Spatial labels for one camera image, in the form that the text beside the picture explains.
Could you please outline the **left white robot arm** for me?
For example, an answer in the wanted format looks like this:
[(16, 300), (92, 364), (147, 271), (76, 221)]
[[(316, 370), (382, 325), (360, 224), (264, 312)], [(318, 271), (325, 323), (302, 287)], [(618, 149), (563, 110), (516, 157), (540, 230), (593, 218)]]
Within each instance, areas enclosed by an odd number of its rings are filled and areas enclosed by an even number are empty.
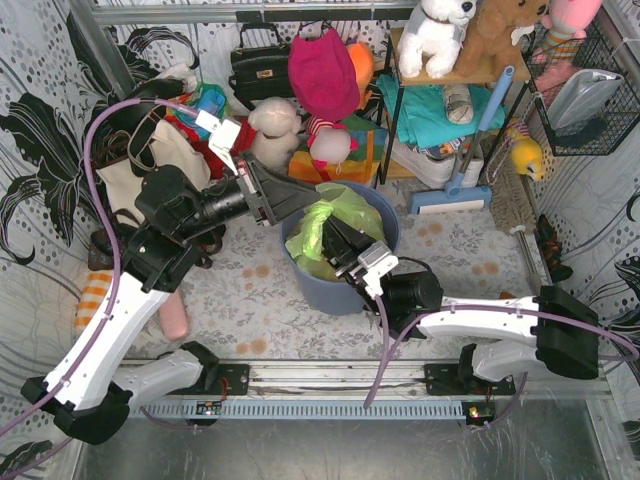
[(27, 379), (22, 395), (67, 436), (99, 445), (142, 405), (176, 391), (221, 386), (218, 357), (195, 341), (130, 373), (118, 367), (190, 269), (210, 266), (202, 235), (245, 214), (276, 225), (319, 198), (313, 186), (251, 155), (240, 158), (235, 175), (203, 190), (176, 166), (147, 173), (135, 200), (145, 220), (115, 253), (104, 301), (65, 358), (46, 376)]

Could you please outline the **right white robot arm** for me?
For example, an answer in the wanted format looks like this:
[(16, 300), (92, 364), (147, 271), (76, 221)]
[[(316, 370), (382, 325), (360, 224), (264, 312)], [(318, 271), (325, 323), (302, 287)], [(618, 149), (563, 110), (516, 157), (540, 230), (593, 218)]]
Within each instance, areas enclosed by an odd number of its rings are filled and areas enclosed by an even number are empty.
[(379, 317), (383, 365), (392, 348), (409, 338), (471, 336), (488, 342), (462, 349), (456, 379), (461, 388), (495, 385), (520, 373), (574, 380), (598, 375), (596, 314), (558, 287), (507, 300), (447, 297), (427, 264), (395, 273), (401, 259), (386, 243), (335, 215), (323, 225), (322, 254), (365, 310)]

